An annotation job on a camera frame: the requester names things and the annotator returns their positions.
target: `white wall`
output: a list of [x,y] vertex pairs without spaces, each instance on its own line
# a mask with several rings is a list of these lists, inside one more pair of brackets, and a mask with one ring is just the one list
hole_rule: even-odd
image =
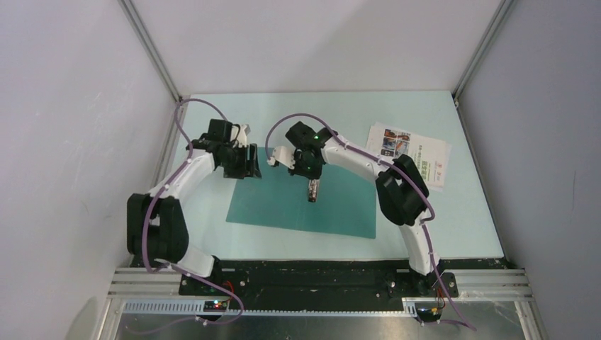
[[499,3],[135,1],[183,94],[452,90]]
[[173,103],[117,1],[0,13],[0,339],[85,339]]
[[460,98],[552,339],[599,339],[601,2],[518,1]]

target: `tabletop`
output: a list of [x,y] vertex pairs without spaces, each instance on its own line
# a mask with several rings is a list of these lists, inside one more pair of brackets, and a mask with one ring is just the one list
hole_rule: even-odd
[[[452,149],[444,190],[430,191],[429,196],[437,213],[437,218],[428,224],[434,250],[447,259],[503,257],[450,92],[232,93],[192,98],[210,101],[232,122],[249,124],[249,138],[259,146],[263,146],[269,128],[279,118],[299,112],[321,117],[358,145],[365,145],[369,128],[376,122],[448,142]],[[218,116],[210,107],[190,103],[184,116],[184,130],[191,138],[198,138],[207,130],[211,118]],[[284,134],[297,121],[281,124],[271,137],[270,147],[289,145]],[[320,128],[309,120],[303,122],[315,130]],[[185,146],[180,136],[171,153],[174,166],[184,159]],[[408,257],[398,228],[379,209],[375,239],[226,222],[235,182],[222,178],[217,170],[184,205],[190,242],[209,254],[221,259],[271,260]]]

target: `black plastic cover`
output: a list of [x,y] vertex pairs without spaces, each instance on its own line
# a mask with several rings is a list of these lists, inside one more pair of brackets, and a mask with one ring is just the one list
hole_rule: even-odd
[[211,119],[208,131],[201,135],[201,139],[211,142],[229,143],[232,139],[232,122],[221,119]]
[[[152,197],[134,193],[128,199],[127,244],[130,254],[142,253],[142,227]],[[148,227],[147,250],[149,259],[164,259],[176,263],[188,250],[188,229],[179,200],[160,198],[151,218],[160,216],[160,225]]]
[[319,179],[323,164],[325,164],[321,149],[331,136],[330,131],[326,128],[315,132],[303,122],[293,125],[286,133],[286,139],[296,148],[294,150],[294,169],[289,169],[288,173],[307,179]]
[[[429,196],[426,183],[411,157],[401,154],[393,162],[415,182],[426,197]],[[397,179],[401,179],[401,177],[392,169],[383,171],[378,175],[376,189],[380,209],[384,216],[396,225],[414,225],[415,219],[426,209],[426,205],[409,183],[402,181],[401,184],[398,184]]]

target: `ventilated metal grille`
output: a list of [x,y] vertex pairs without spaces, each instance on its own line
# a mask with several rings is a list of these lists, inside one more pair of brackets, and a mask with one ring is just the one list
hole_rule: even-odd
[[[203,315],[222,314],[222,312],[204,312],[204,300],[130,300],[125,304],[126,314],[161,314],[161,315]],[[297,317],[414,317],[415,303],[404,302],[405,310],[391,312],[313,312],[307,310],[245,310],[247,316],[297,316]],[[236,315],[239,310],[228,310],[226,314]]]
[[130,300],[123,308],[128,314],[196,315],[202,313],[204,301],[200,300]]

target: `teal cutting mat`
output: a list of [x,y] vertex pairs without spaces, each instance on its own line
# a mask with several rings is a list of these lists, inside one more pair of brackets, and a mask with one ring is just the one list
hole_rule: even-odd
[[285,166],[267,166],[263,147],[259,148],[259,167],[263,179],[237,181],[227,222],[376,238],[376,187],[372,183],[326,164],[318,200],[310,203],[308,180],[290,176]]

